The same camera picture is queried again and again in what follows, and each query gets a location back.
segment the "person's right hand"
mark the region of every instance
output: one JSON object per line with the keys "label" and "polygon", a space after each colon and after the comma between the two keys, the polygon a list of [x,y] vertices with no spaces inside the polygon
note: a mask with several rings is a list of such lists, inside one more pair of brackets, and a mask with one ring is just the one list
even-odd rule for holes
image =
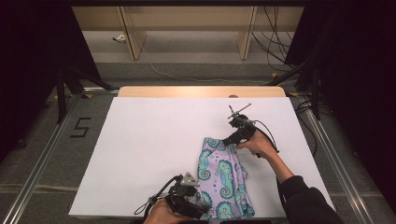
{"label": "person's right hand", "polygon": [[243,147],[246,147],[252,155],[259,153],[265,159],[276,154],[270,140],[260,131],[256,131],[250,140],[236,145],[237,149],[241,149]]}

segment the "person's left hand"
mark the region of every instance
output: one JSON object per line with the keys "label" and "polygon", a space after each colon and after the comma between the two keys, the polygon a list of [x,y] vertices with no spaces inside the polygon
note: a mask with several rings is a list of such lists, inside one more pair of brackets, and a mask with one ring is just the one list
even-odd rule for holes
{"label": "person's left hand", "polygon": [[187,220],[191,218],[175,214],[166,200],[160,199],[152,206],[144,224],[176,224]]}

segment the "gray floor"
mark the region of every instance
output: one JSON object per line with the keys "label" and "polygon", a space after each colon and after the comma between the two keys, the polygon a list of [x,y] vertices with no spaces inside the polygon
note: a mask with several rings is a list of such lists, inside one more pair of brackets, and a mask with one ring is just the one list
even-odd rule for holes
{"label": "gray floor", "polygon": [[[112,40],[112,37],[119,35],[120,32],[85,33],[102,79],[114,86],[261,85],[270,81],[271,74],[275,72],[267,62],[266,53],[254,40],[250,45],[248,59],[241,61],[233,33],[150,32],[145,41],[145,51],[137,61],[129,59],[124,44]],[[285,44],[290,42],[287,35],[282,34],[281,37]],[[273,51],[281,56],[277,45],[273,44]],[[270,58],[269,62],[277,68],[289,69],[274,58]],[[296,77],[281,85],[286,92],[295,91],[295,79]],[[90,82],[83,83],[85,87],[93,86]],[[106,119],[106,113],[116,94],[96,93],[90,97],[78,99],[19,223],[130,223],[130,220],[126,219],[81,220],[67,215]],[[290,100],[296,107],[302,101],[302,97]],[[25,136],[27,147],[15,148],[0,164],[0,217],[7,214],[55,129],[58,113],[55,92],[47,103],[48,108],[42,109],[34,126]],[[354,186],[367,205],[373,223],[396,223],[396,216],[361,165],[359,158],[353,155],[353,148],[337,119],[325,115],[331,114],[326,106],[321,108],[321,112],[321,123]],[[310,125],[306,112],[301,116]],[[75,130],[78,118],[91,118],[81,123],[90,129],[84,138],[71,138],[70,135],[83,132]],[[308,145],[313,150],[315,141],[312,134],[303,124],[302,129]],[[315,161],[338,214],[345,223],[359,223],[320,142]],[[273,223],[287,221],[273,220]]]}

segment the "white table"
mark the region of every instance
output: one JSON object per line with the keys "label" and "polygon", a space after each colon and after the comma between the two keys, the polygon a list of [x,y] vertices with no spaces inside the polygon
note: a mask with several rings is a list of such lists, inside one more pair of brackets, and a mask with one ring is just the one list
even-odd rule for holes
{"label": "white table", "polygon": [[[205,137],[223,139],[234,110],[258,119],[272,132],[279,155],[332,206],[289,98],[114,98],[69,215],[135,217],[134,211],[174,175],[196,176]],[[268,162],[238,151],[246,167],[255,217],[284,217],[276,177]]]}

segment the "teal paisley cloth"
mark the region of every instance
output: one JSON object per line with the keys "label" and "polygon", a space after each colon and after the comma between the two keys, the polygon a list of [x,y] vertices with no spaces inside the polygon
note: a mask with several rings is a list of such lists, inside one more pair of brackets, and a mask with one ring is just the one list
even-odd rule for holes
{"label": "teal paisley cloth", "polygon": [[239,163],[235,144],[224,146],[221,140],[205,138],[198,164],[200,187],[198,205],[209,211],[201,219],[228,220],[254,216],[245,178],[248,173]]}

